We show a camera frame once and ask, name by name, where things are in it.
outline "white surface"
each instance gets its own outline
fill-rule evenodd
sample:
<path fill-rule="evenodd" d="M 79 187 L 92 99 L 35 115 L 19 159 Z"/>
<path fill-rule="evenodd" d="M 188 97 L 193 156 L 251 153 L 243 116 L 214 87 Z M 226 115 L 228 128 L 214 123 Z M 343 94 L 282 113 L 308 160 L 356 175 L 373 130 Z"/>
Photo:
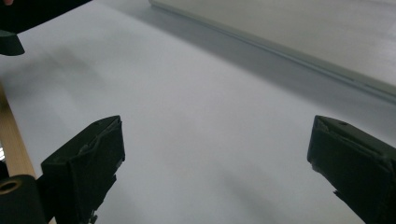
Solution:
<path fill-rule="evenodd" d="M 316 114 L 396 146 L 396 105 L 192 21 L 89 3 L 20 36 L 0 78 L 36 171 L 120 114 L 104 223 L 362 223 L 306 161 Z"/>
<path fill-rule="evenodd" d="M 396 3 L 355 0 L 151 0 L 368 90 L 396 96 Z"/>

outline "white table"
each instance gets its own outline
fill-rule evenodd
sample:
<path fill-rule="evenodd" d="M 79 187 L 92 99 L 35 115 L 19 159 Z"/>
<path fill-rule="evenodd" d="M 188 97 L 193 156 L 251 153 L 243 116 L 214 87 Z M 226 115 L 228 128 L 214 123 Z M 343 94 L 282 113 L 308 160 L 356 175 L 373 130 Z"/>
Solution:
<path fill-rule="evenodd" d="M 39 175 L 121 115 L 126 162 L 100 224 L 362 223 L 306 161 L 314 116 L 396 146 L 394 103 L 149 5 L 92 2 L 20 38 L 0 78 Z"/>

